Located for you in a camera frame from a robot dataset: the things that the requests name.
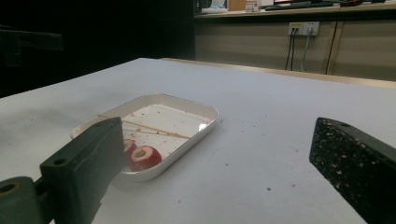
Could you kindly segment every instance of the white table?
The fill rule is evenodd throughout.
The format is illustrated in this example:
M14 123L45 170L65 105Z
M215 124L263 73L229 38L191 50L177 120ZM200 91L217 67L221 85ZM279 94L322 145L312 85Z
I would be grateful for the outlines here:
M155 179L115 178L93 223L365 223L308 160L316 119L396 147L395 83L138 59L0 99L0 180L37 180L75 127L150 93L213 105L217 127Z

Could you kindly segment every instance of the wooden stick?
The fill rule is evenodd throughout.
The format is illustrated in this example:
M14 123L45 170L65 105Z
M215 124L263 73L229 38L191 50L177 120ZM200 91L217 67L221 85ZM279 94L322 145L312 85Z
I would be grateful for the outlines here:
M104 119L111 119L111 117L106 116L106 115L103 115L103 114L98 114L98 117L99 117L99 118L104 118ZM157 132L161 132L161 133L166 133L167 135L170 135L170 136L190 139L190 137L185 136L185 135L181 135L181 134L178 134L178 133L170 133L170 132L168 132L168 131L166 131L166 130L161 130L161 129L158 129L158 128L153 128L153 127L150 127L150 126L147 126L147 125L144 125L144 124L134 123L134 122L131 122L131 121L128 121L128 120L124 120L124 119L122 119L121 121L124 122L124 123L133 124L133 125L138 126L138 127L141 127L141 128L147 128L147 129L151 129L151 130L153 130L153 131L157 131Z

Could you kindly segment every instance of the white tray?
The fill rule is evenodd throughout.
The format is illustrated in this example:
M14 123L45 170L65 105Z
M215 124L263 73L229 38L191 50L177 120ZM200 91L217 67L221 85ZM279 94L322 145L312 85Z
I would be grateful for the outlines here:
M106 117L121 117L123 121L130 121L184 136L172 136L144 127L139 128L127 122L122 123L124 139L135 140L138 147L155 147L163 157L160 164L147 170L132 172L126 166L120 172L120 175L131 181L143 182L162 173L207 135L213 129L218 116L218 110L209 105L202 105L165 94L151 94L138 97L77 126L70 136L72 139L77 137L94 123L106 119Z

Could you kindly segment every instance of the wall socket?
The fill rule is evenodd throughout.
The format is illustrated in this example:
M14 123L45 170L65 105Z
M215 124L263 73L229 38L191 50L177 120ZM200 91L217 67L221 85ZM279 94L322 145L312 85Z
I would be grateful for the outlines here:
M296 35L308 35L308 29L312 27L313 32L311 35L317 35L319 29L318 21L305 21L305 22L290 22L289 23L289 35L291 35L292 29L298 29Z

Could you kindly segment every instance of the red apple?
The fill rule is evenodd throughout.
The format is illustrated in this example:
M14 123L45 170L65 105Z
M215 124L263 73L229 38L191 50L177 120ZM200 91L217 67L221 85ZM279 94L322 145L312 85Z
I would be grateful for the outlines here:
M163 158L160 152L154 147L137 147L130 156L130 166L132 171L142 171L160 163Z
M136 144L134 143L134 140L131 139L124 139L124 152L128 155L131 156L132 152L136 148Z

